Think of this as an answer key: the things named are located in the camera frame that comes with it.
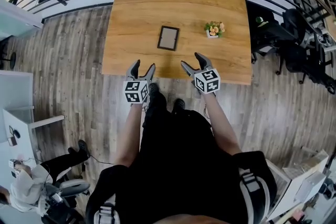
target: small potted plant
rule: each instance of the small potted plant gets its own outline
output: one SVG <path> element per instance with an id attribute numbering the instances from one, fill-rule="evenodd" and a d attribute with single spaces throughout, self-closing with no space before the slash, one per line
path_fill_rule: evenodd
<path id="1" fill-rule="evenodd" d="M 208 38 L 218 38 L 225 32 L 224 24 L 222 22 L 206 23 L 204 30 Z"/>

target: wooden floor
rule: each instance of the wooden floor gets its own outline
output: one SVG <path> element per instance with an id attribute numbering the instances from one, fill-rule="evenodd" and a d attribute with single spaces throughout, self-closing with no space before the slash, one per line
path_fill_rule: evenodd
<path id="1" fill-rule="evenodd" d="M 65 154 L 84 139 L 95 158 L 113 162 L 129 106 L 121 98 L 124 77 L 100 74 L 110 11 L 107 6 L 54 17 L 43 29 L 9 41 L 8 52 L 17 53 L 15 70 L 34 74 L 35 119 L 66 116 L 37 129 L 43 160 Z M 276 76 L 276 68 L 275 56 L 260 57 L 253 65 L 251 86 L 222 84 L 217 95 L 242 149 L 262 150 L 279 166 L 301 145 L 331 154 L 336 144 L 336 97 L 309 79 L 300 85 L 299 76 L 286 70 Z M 336 77 L 335 70 L 328 73 Z M 204 102 L 189 81 L 159 83 L 169 109 L 180 97 L 188 109 L 203 113 Z M 92 189 L 108 166 L 93 158 L 87 161 L 83 175 Z M 85 208 L 85 200 L 80 199 L 79 209 Z"/>

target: black shirt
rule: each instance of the black shirt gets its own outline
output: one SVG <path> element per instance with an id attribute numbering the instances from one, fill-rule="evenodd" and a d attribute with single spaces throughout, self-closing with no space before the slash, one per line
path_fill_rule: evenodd
<path id="1" fill-rule="evenodd" d="M 144 124 L 134 163 L 102 171 L 87 205 L 88 223 L 114 193 L 121 224 L 154 223 L 178 214 L 247 223 L 238 167 L 253 167 L 276 188 L 262 152 L 231 156 L 217 146 L 199 113 L 158 112 Z"/>

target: hardwood floorboard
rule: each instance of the hardwood floorboard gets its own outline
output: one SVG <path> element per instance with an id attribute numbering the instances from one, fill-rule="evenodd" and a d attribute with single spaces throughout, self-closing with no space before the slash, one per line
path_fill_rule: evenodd
<path id="1" fill-rule="evenodd" d="M 110 12 L 106 6 L 60 15 L 46 20 L 39 31 L 9 40 L 8 53 L 17 53 L 15 70 L 34 74 L 35 120 L 66 117 L 37 129 L 44 161 L 66 154 L 68 147 L 77 147 L 84 139 L 94 157 L 113 162 L 129 105 L 122 98 L 124 77 L 100 73 Z M 301 75 L 285 68 L 275 75 L 277 64 L 275 56 L 259 57 L 251 86 L 222 84 L 217 94 L 243 151 L 262 150 L 279 166 L 286 165 L 300 146 L 331 154 L 336 144 L 336 97 L 309 79 L 300 85 Z M 327 67 L 327 73 L 334 76 L 336 70 Z M 176 98 L 182 98 L 187 109 L 203 114 L 204 101 L 189 81 L 155 81 L 169 110 Z M 87 161 L 83 176 L 91 189 L 106 167 L 93 158 Z M 80 173 L 80 167 L 73 172 Z M 81 212 L 86 201 L 87 197 L 78 198 Z"/>

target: flower pot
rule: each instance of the flower pot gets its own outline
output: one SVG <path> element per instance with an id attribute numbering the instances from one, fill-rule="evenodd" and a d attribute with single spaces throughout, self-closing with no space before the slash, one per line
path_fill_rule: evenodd
<path id="1" fill-rule="evenodd" d="M 216 36 L 211 36 L 209 30 L 205 30 L 205 31 L 206 31 L 206 35 L 208 36 L 208 38 L 218 38 L 217 35 Z"/>

